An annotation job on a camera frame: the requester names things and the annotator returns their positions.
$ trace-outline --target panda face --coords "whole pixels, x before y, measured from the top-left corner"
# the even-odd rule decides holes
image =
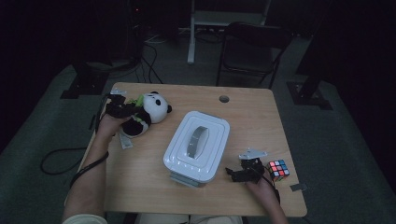
[[[158,93],[146,93],[143,98],[143,107],[149,113],[152,123],[159,123],[171,111],[171,106]]]

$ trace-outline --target person's lap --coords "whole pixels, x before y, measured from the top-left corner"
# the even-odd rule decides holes
[[[174,214],[139,214],[134,224],[242,224],[241,217],[188,216]]]

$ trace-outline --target panda plush toy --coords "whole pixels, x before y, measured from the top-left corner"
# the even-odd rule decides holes
[[[129,138],[145,133],[151,124],[163,121],[166,115],[172,111],[172,106],[156,91],[142,94],[129,104],[143,107],[143,110],[133,114],[121,126],[120,132]]]

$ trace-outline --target person's left hand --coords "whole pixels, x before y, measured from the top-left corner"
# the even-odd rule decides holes
[[[104,114],[100,120],[96,136],[104,139],[111,138],[119,130],[120,125],[128,119],[130,118],[116,119],[108,114]]]

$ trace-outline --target fabric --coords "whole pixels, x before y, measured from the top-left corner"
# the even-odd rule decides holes
[[[81,214],[68,218],[63,224],[107,224],[107,221],[96,215]]]
[[[173,214],[139,214],[134,224],[242,224],[241,217],[213,217]]]

